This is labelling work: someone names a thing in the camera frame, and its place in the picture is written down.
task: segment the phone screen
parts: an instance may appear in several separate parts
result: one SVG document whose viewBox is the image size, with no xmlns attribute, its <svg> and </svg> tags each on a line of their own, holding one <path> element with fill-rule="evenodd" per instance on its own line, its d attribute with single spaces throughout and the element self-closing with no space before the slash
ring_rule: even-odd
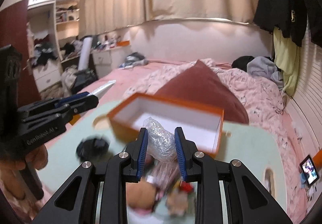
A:
<svg viewBox="0 0 322 224">
<path fill-rule="evenodd" d="M 316 172 L 312 159 L 308 158 L 306 161 L 304 161 L 302 168 L 308 184 L 311 185 L 318 178 L 318 173 Z"/>
</svg>

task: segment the pink floral blanket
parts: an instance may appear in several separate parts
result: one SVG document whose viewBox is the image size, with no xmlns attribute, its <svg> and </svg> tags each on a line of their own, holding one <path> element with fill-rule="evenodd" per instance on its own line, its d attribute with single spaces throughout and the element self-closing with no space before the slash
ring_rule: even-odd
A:
<svg viewBox="0 0 322 224">
<path fill-rule="evenodd" d="M 282 125 L 284 101 L 278 87 L 266 78 L 252 77 L 239 69 L 217 68 L 212 59 L 205 59 L 203 62 L 218 75 L 221 82 L 244 105 L 250 125 L 260 127 L 275 137 L 284 167 L 287 214 L 294 223 L 299 223 L 303 220 L 306 211 L 305 190 L 300 188 L 298 158 Z M 127 98 L 135 92 L 154 94 L 169 80 L 194 64 L 195 62 L 180 66 L 164 66 L 137 81 L 133 87 L 125 91 L 123 97 Z"/>
</svg>

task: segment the table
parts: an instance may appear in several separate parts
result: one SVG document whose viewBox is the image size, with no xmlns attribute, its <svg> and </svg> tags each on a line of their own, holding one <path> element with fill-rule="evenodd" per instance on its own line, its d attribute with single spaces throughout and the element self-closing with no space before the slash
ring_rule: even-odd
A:
<svg viewBox="0 0 322 224">
<path fill-rule="evenodd" d="M 111 128 L 95 130 L 93 127 L 93 122 L 97 117 L 107 114 L 118 103 L 119 102 L 108 102 L 96 108 L 81 121 L 78 121 L 62 138 L 48 149 L 48 165 L 40 170 L 38 174 L 40 180 L 47 185 L 49 189 L 56 191 L 80 165 L 75 152 L 76 147 L 83 139 L 93 135 L 102 136 L 110 143 L 109 151 L 114 155 L 120 153 L 124 149 L 125 144 L 115 138 Z M 273 136 L 260 128 L 230 122 L 224 122 L 223 131 L 230 132 L 231 136 L 222 137 L 216 159 L 225 162 L 239 159 L 261 183 L 263 183 L 265 170 L 271 168 L 274 172 L 276 200 L 284 211 L 286 211 L 286 187 L 283 165 Z M 224 223 L 227 223 L 226 202 L 222 183 L 221 191 Z M 165 205 L 162 205 L 161 203 L 159 211 L 163 212 L 165 210 Z M 145 218 L 144 220 L 137 220 L 136 216 L 133 215 L 131 211 L 128 213 L 128 220 L 129 224 L 169 224 L 173 221 L 173 223 L 194 223 L 193 218 L 178 218 L 169 221 L 160 221 L 160 219 L 152 216 L 151 218 Z"/>
</svg>

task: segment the bed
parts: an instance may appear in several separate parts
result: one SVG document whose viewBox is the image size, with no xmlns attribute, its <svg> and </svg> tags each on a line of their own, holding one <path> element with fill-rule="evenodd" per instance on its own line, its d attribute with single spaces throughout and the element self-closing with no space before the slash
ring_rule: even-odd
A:
<svg viewBox="0 0 322 224">
<path fill-rule="evenodd" d="M 299 223 L 304 218 L 307 208 L 305 189 L 301 188 L 298 169 L 303 154 L 297 142 L 292 120 L 283 112 L 283 96 L 277 86 L 265 78 L 251 77 L 241 70 L 231 69 L 228 64 L 215 63 L 212 59 L 205 59 L 203 62 L 219 76 L 221 82 L 244 105 L 250 125 L 260 127 L 275 136 L 284 168 L 287 214 L 294 223 Z M 91 92 L 109 80 L 116 80 L 116 84 L 101 98 L 99 106 L 127 98 L 135 92 L 154 94 L 170 79 L 192 67 L 194 63 L 151 60 L 146 66 L 134 67 L 130 70 L 113 70 L 109 75 L 82 91 Z M 47 143 L 47 148 L 50 148 L 59 138 Z"/>
</svg>

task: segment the crumpled plastic wrap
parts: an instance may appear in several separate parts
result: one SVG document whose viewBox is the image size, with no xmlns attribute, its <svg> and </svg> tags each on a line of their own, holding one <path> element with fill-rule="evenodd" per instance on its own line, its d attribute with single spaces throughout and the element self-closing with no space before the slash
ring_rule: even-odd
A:
<svg viewBox="0 0 322 224">
<path fill-rule="evenodd" d="M 174 134 L 166 131 L 162 125 L 153 118 L 147 118 L 143 127 L 148 130 L 147 153 L 160 162 L 172 162 L 177 158 Z"/>
<path fill-rule="evenodd" d="M 153 184 L 166 191 L 171 183 L 180 177 L 178 162 L 159 162 L 149 175 L 153 177 Z"/>
</svg>

